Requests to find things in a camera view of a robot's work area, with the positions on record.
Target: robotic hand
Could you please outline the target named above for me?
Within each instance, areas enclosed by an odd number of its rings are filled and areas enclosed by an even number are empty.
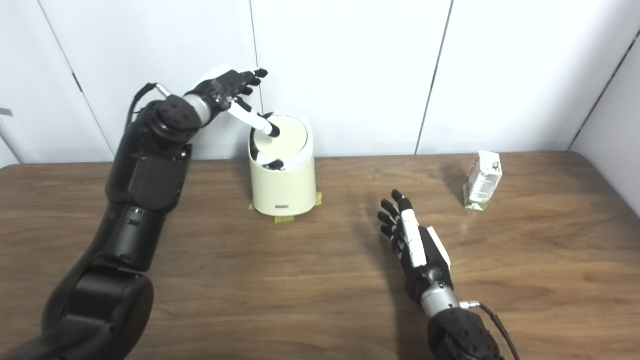
[[[516,360],[519,356],[500,320],[477,301],[460,302],[453,293],[451,260],[432,227],[418,224],[411,201],[392,192],[397,206],[382,200],[380,231],[391,241],[406,275],[409,296],[422,305],[429,318],[428,342],[436,360],[498,360],[500,349],[479,315],[471,307],[486,311],[505,337]]]
[[[42,335],[1,360],[124,359],[142,336],[154,300],[147,272],[166,216],[177,206],[191,161],[189,141],[220,113],[230,112],[258,131],[279,129],[252,111],[250,95],[267,76],[226,65],[184,97],[147,84],[134,97],[125,133],[107,181],[109,201],[91,245],[47,302]],[[132,121],[140,99],[157,88],[163,101],[148,103]]]

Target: robot finger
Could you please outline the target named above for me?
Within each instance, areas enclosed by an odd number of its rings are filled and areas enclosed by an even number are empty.
[[[384,210],[387,210],[387,213],[389,213],[389,215],[391,215],[391,218],[393,218],[396,222],[398,217],[400,216],[400,213],[398,212],[397,208],[395,205],[393,205],[389,200],[384,199],[382,200],[382,202],[380,203],[380,205],[382,206],[382,208]]]
[[[392,228],[395,226],[396,222],[394,221],[394,219],[392,219],[389,214],[379,211],[378,212],[378,220],[382,221],[385,225],[389,226],[389,228]]]
[[[396,202],[400,202],[400,200],[404,199],[404,195],[397,191],[396,189],[394,189],[394,191],[391,192],[391,197],[396,201]]]
[[[380,232],[385,235],[387,238],[389,238],[389,240],[391,240],[391,238],[393,238],[394,234],[393,231],[391,231],[391,228],[387,225],[382,225],[380,227]]]
[[[269,75],[269,72],[267,70],[264,69],[257,69],[256,71],[253,72],[258,78],[266,78],[267,75]]]

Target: white wall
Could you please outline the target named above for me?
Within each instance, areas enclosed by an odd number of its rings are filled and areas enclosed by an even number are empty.
[[[36,0],[0,1],[0,131],[28,163],[113,154]]]
[[[571,150],[640,215],[640,44],[636,42]]]
[[[15,158],[9,146],[6,145],[4,140],[0,139],[0,169],[17,163],[18,159]]]
[[[456,0],[418,153],[567,150],[638,29],[636,0]]]
[[[40,3],[0,1],[0,133],[25,162],[109,161],[145,83],[225,62],[268,69],[249,103],[307,115],[319,156],[566,150],[640,28],[635,0],[456,0],[431,89],[451,0]],[[195,158],[244,156],[248,131],[220,116]]]
[[[450,0],[253,0],[265,111],[314,127],[318,156],[413,154]]]
[[[221,63],[256,67],[248,0],[43,0],[42,6],[114,152],[131,99],[146,83],[182,95]],[[260,106],[260,93],[248,103]],[[246,150],[248,133],[222,114],[194,139],[194,158],[233,157]]]

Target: wall seam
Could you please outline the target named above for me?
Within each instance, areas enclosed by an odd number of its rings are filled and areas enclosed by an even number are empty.
[[[440,42],[440,49],[438,50],[438,59],[436,60],[436,67],[433,69],[433,77],[431,78],[431,87],[429,88],[429,96],[427,97],[427,105],[424,107],[424,114],[422,116],[422,124],[420,125],[420,132],[418,133],[418,142],[415,144],[415,152],[413,155],[418,155],[418,148],[420,147],[420,140],[422,139],[422,130],[424,130],[424,123],[427,120],[427,111],[429,110],[429,103],[431,102],[431,94],[433,93],[433,85],[436,82],[436,75],[438,74],[438,65],[440,64],[440,57],[442,55],[442,48],[444,47],[444,41],[447,37],[447,29],[449,28],[449,20],[451,19],[451,12],[453,11],[453,3],[455,0],[451,0],[449,5],[449,13],[447,14],[447,22],[442,32],[442,41]]]

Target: yellow tape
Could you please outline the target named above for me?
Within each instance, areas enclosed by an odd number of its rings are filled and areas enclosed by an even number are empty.
[[[322,193],[317,193],[316,206],[320,206],[320,205],[322,205]],[[253,206],[253,201],[251,201],[251,204],[249,204],[249,210],[255,210],[255,207]],[[296,217],[275,217],[275,223],[279,224],[281,222],[292,222],[295,219]]]
[[[275,218],[275,223],[279,224],[281,222],[292,222],[295,219],[296,219],[296,217],[276,217]]]

